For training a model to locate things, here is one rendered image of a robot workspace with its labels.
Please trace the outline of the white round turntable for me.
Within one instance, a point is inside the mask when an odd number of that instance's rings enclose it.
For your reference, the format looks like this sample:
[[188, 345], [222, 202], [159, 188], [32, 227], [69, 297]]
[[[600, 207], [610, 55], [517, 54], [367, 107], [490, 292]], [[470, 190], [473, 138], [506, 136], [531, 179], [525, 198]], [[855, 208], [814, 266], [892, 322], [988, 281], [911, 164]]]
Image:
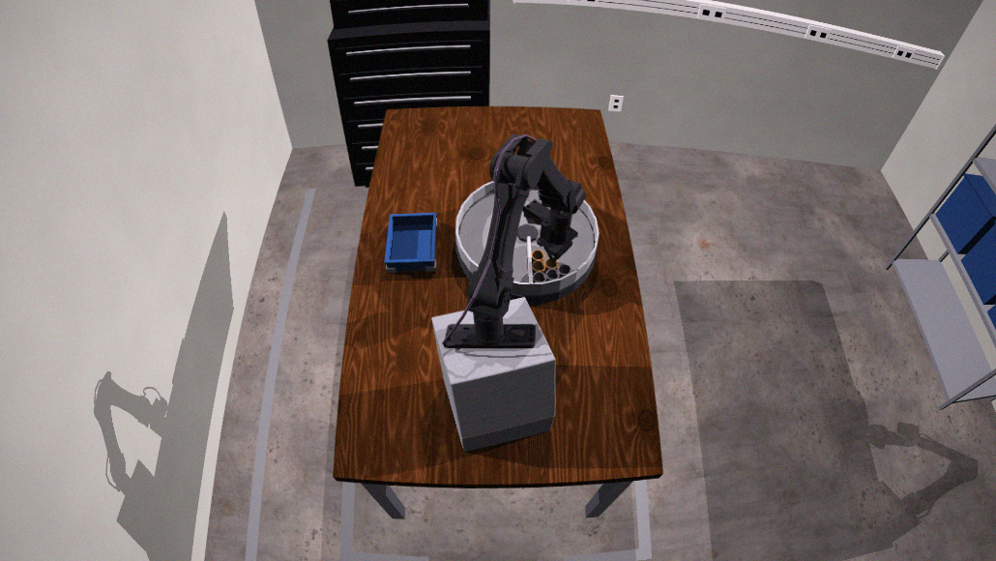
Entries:
[[[468, 280], [472, 279], [474, 271], [478, 271], [481, 257], [483, 257], [493, 207], [494, 181], [489, 181], [469, 195], [457, 214], [455, 253], [459, 266]], [[580, 284], [585, 282], [594, 267], [599, 239], [599, 228], [595, 214], [585, 200], [580, 204], [578, 211], [572, 214], [571, 228], [578, 232], [578, 237], [572, 240], [572, 247], [557, 259], [558, 266], [567, 264], [571, 267], [571, 272], [567, 275], [561, 273], [565, 276], [560, 279], [550, 278], [552, 280], [544, 282], [542, 280], [533, 282], [531, 255], [532, 251], [541, 250], [545, 254], [544, 263], [549, 258], [548, 252], [537, 245], [537, 239], [541, 237], [541, 226], [529, 224], [523, 214], [522, 211], [515, 241], [515, 251], [513, 251], [512, 278], [515, 280], [513, 280], [511, 300], [525, 297], [528, 304], [543, 304], [559, 300], [574, 292]]]

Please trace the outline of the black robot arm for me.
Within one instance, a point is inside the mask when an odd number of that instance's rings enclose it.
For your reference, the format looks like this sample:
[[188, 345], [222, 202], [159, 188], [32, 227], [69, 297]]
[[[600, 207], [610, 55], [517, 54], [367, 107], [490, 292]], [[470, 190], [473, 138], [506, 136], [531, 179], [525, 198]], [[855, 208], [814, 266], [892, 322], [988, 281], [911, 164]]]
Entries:
[[[517, 146], [519, 148], [515, 154]], [[473, 313], [475, 325], [459, 324], [446, 342], [451, 346], [447, 348], [535, 347], [534, 324], [503, 324], [515, 280], [512, 278], [513, 251], [524, 204], [530, 189], [538, 185], [542, 203], [534, 199], [524, 207], [523, 216], [528, 223], [540, 225], [540, 236], [550, 243], [552, 229], [549, 225], [559, 231], [567, 230], [571, 226], [572, 214], [577, 212], [586, 197], [580, 183], [568, 181], [550, 158], [552, 146], [551, 140], [539, 138], [533, 142], [525, 137], [514, 141], [503, 154], [497, 171], [500, 214], [498, 217], [494, 194], [493, 214], [483, 258], [478, 271], [473, 272], [466, 294], [468, 305], [490, 257], [490, 265], [469, 309]], [[528, 156], [525, 157], [526, 155]]]

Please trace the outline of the blue open tray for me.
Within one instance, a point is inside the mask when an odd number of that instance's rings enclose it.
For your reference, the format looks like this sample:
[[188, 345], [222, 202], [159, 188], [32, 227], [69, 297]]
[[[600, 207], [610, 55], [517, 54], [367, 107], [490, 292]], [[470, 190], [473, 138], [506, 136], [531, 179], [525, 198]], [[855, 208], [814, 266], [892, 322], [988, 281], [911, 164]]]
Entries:
[[387, 268], [426, 271], [425, 267], [434, 267], [435, 235], [436, 213], [390, 214]]

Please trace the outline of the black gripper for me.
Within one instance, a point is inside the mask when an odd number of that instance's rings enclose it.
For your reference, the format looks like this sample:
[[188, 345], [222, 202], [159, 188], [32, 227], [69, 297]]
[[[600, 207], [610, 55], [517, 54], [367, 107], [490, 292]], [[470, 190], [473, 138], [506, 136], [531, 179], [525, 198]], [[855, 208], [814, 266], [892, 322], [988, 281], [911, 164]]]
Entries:
[[[578, 232], [576, 232], [571, 227], [563, 231], [557, 231], [552, 227], [550, 228], [552, 229], [550, 243], [548, 243], [548, 241], [545, 241], [542, 237], [540, 237], [537, 239], [537, 245], [543, 247], [546, 250], [546, 252], [548, 252], [549, 259], [554, 263], [572, 246], [571, 240], [577, 237]], [[552, 255], [554, 256], [554, 258], [552, 257]]]

